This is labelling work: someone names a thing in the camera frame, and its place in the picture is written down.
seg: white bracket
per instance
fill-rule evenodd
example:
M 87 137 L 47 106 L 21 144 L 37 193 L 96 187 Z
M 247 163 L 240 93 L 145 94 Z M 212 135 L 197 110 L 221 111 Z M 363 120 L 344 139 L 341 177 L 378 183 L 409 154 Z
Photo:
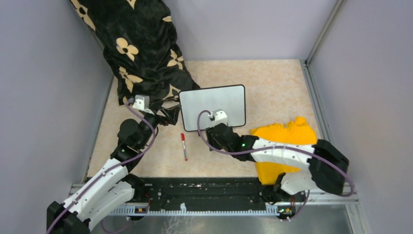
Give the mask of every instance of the white bracket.
M 213 111 L 209 118 L 212 119 L 212 121 L 214 122 L 213 126 L 217 126 L 220 123 L 223 123 L 226 126 L 228 126 L 228 116 L 226 115 L 225 111 L 221 109 Z
M 311 173 L 306 171 L 286 173 L 281 181 L 281 189 L 290 195 L 316 188 L 318 187 L 312 180 Z
M 153 114 L 153 111 L 149 109 L 149 97 L 144 96 L 144 95 L 136 95 L 135 96 L 135 102 L 133 103 L 132 106 L 134 109 L 137 109 L 139 111 L 143 111 L 146 113 Z

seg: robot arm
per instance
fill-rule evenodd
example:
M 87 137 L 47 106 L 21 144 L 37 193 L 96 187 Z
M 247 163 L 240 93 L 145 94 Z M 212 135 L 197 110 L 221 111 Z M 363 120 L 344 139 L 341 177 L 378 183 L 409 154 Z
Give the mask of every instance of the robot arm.
M 143 119 L 153 128 L 158 124 L 175 125 L 180 105 L 167 109 L 162 107 L 163 102 L 158 101 L 149 105 L 147 97 L 137 95 L 133 107 L 144 114 Z M 63 203 L 53 202 L 48 207 L 48 234 L 89 234 L 119 205 L 128 201 L 147 202 L 144 181 L 129 172 L 142 157 L 130 160 L 142 153 L 141 150 L 145 148 L 152 135 L 152 130 L 143 121 L 140 123 L 133 119 L 123 121 L 117 134 L 118 146 L 102 169 Z M 56 219 L 59 222 L 50 228 Z
M 321 160 L 310 156 L 321 157 L 346 173 L 348 159 L 330 142 L 319 139 L 314 145 L 292 145 L 268 141 L 257 136 L 239 136 L 227 126 L 224 111 L 214 111 L 209 118 L 213 122 L 213 127 L 206 129 L 206 136 L 212 147 L 227 152 L 249 152 L 233 155 L 241 161 L 275 162 L 301 169 L 295 173 L 280 174 L 274 190 L 281 189 L 289 195 L 294 195 L 304 190 L 320 188 L 331 194 L 342 194 L 344 176 Z

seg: cable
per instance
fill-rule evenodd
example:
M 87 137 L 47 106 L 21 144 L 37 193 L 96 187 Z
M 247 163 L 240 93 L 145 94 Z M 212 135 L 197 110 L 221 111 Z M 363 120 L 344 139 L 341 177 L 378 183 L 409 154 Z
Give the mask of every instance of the cable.
M 129 219 L 129 220 L 126 222 L 126 224 L 125 224 L 125 226 L 124 226 L 123 228 L 119 229 L 118 231 L 111 232 L 111 231 L 109 231 L 109 230 L 107 230 L 107 229 L 105 228 L 105 226 L 103 225 L 103 220 L 100 221 L 100 227 L 101 227 L 102 230 L 103 230 L 105 233 L 107 233 L 107 234 L 119 234 L 119 233 L 121 233 L 121 232 L 123 232 L 123 231 L 126 231 L 131 225 L 132 225 L 132 221 Z
M 350 192 L 348 194 L 341 194 L 341 195 L 338 195 L 338 196 L 348 197 L 348 196 L 351 196 L 352 194 L 354 194 L 354 192 L 355 192 L 354 182 L 348 177 L 348 175 L 343 170 L 341 170 L 340 168 L 338 168 L 336 165 L 329 162 L 328 160 L 326 160 L 326 159 L 324 159 L 324 158 L 322 158 L 322 157 L 320 157 L 316 154 L 307 152 L 305 150 L 301 150 L 301 149 L 297 149 L 297 148 L 293 148 L 293 147 L 289 147 L 289 146 L 268 146 L 268 147 L 263 147 L 263 148 L 259 148 L 259 149 L 241 151 L 241 152 L 225 152 L 225 151 L 218 150 L 217 148 L 210 145 L 208 143 L 208 141 L 202 135 L 201 126 L 200 126 L 200 119 L 201 119 L 201 115 L 203 113 L 208 113 L 209 115 L 211 114 L 211 112 L 208 111 L 208 110 L 203 110 L 199 113 L 198 119 L 196 121 L 197 128 L 198 128 L 198 134 L 201 137 L 201 139 L 204 141 L 204 143 L 207 146 L 209 146 L 209 148 L 212 149 L 213 151 L 217 151 L 217 152 L 219 152 L 221 154 L 224 154 L 224 155 L 243 155 L 243 154 L 249 154 L 249 153 L 253 153 L 253 152 L 257 152 L 257 151 L 261 151 L 261 150 L 271 150 L 271 149 L 287 149 L 287 150 L 292 150 L 292 151 L 296 151 L 296 152 L 299 152 L 299 153 L 303 153 L 303 154 L 306 154 L 308 156 L 316 158 L 316 159 L 324 162 L 325 164 L 329 165 L 334 170 L 336 170 L 338 173 L 340 173 L 340 175 L 342 175 L 344 177 L 345 181 L 347 181 L 350 184 Z
M 303 204 L 301 205 L 300 209 L 296 212 L 296 214 L 291 218 L 280 219 L 280 222 L 283 222 L 283 221 L 291 222 L 295 217 L 297 217 L 297 215 L 299 215 L 301 213 L 301 211 L 304 209 L 304 206 L 307 204 L 307 201 L 308 201 L 309 197 L 310 197 L 310 190 L 307 190 L 307 196 L 305 196 L 305 200 L 304 200 Z
M 157 137 L 157 136 L 158 136 L 158 133 L 159 133 L 159 127 L 158 127 L 158 126 L 156 126 L 156 134 L 155 134 L 155 137 Z
M 85 193 L 94 185 L 96 184 L 96 182 L 103 177 L 103 175 L 105 175 L 106 173 L 110 172 L 111 170 L 115 169 L 116 167 L 120 167 L 122 165 L 125 165 L 127 163 L 130 163 L 134 160 L 137 160 L 138 158 L 142 157 L 153 145 L 153 143 L 155 142 L 155 138 L 156 138 L 156 133 L 155 133 L 155 129 L 153 128 L 153 126 L 143 117 L 141 117 L 136 111 L 134 111 L 130 106 L 130 102 L 133 101 L 133 98 L 129 99 L 126 103 L 125 106 L 126 108 L 132 112 L 132 114 L 134 114 L 136 117 L 138 117 L 141 121 L 143 121 L 145 124 L 147 124 L 147 126 L 150 128 L 150 130 L 152 131 L 152 140 L 150 141 L 148 147 L 142 151 L 140 154 L 136 155 L 135 157 L 128 159 L 124 162 L 118 163 L 110 168 L 108 168 L 107 170 L 105 170 L 103 173 L 101 173 L 95 180 L 93 180 L 92 182 L 90 182 L 90 184 L 85 188 L 85 190 L 83 190 L 69 205 L 66 209 L 64 209 L 57 217 L 56 219 L 52 222 L 52 224 L 50 225 L 50 227 L 47 229 L 46 234 L 50 234 L 50 232 L 52 231 L 52 229 L 55 227 L 55 225 L 57 224 L 57 222 L 65 215 L 65 213 L 70 210 L 76 203 L 77 201 L 79 201 L 83 195 L 85 195 Z
M 294 207 L 296 205 L 294 196 L 291 196 L 291 207 Z
M 149 209 L 149 206 L 150 206 L 150 197 L 149 197 L 149 194 L 145 194 L 145 196 L 148 198 L 148 205 L 145 207 L 145 212 L 142 212 L 142 213 L 147 213 L 148 212 L 148 209 Z

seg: beige flower pattern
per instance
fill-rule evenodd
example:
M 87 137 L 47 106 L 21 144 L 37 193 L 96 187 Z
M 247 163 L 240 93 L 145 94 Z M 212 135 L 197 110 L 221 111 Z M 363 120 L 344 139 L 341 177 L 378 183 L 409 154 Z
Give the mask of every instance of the beige flower pattern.
M 167 67 L 178 65 L 179 69 L 183 70 L 184 67 L 182 65 L 182 61 L 184 61 L 184 57 L 180 56 L 178 58 L 178 55 L 173 50 L 170 50 L 170 56 L 172 59 L 168 62 Z
M 135 61 L 135 55 L 139 53 L 138 48 L 134 45 L 129 45 L 128 41 L 124 38 L 116 39 L 116 49 L 121 54 L 126 54 L 132 61 Z
M 172 22 L 172 17 L 171 16 L 163 17 L 162 20 L 165 22 Z
M 93 29 L 93 31 L 96 31 L 96 27 L 94 26 L 92 20 L 88 16 L 88 9 L 84 5 L 80 4 L 78 0 L 70 0 L 70 1 L 75 7 L 76 12 L 80 16 L 80 18 L 82 18 L 83 21 L 85 21 L 85 23 Z
M 173 98 L 177 100 L 180 91 L 180 89 L 177 89 L 173 87 L 171 84 L 169 84 L 169 93 L 162 100 L 166 100 L 168 98 Z
M 136 0 L 126 0 L 126 1 L 131 5 L 132 9 L 134 10 Z
M 123 79 L 125 79 L 126 87 L 131 93 L 133 89 L 133 83 L 141 83 L 143 81 L 140 77 L 128 74 L 126 68 L 124 67 L 119 67 L 119 74 Z

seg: red marker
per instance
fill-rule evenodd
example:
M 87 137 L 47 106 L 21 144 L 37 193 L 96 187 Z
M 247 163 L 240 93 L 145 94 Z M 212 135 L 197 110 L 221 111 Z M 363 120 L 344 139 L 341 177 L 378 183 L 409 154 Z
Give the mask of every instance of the red marker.
M 185 135 L 183 133 L 181 133 L 181 140 L 182 140 L 182 146 L 184 147 L 185 161 L 188 161 L 187 148 L 185 147 Z

